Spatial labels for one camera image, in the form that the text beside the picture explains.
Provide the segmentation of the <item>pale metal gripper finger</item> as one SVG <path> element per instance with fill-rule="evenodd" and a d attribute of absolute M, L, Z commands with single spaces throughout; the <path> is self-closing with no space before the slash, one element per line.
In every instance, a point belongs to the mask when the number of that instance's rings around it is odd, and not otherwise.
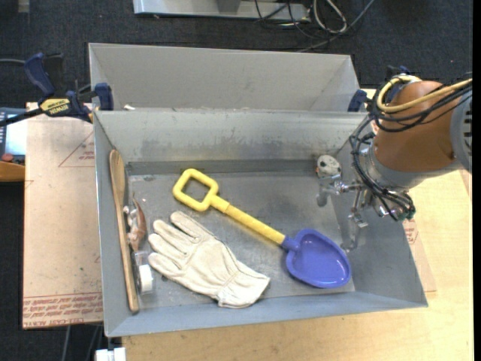
<path fill-rule="evenodd" d="M 355 197 L 349 204 L 343 204 L 339 216 L 341 247 L 344 250 L 355 250 L 359 245 L 363 245 L 368 226 L 364 207 L 359 197 Z"/>
<path fill-rule="evenodd" d="M 319 192 L 316 196 L 318 206 L 325 206 L 328 197 L 338 196 L 341 193 L 348 193 L 355 189 L 355 184 L 348 184 L 342 180 L 340 174 L 323 176 L 319 178 Z"/>

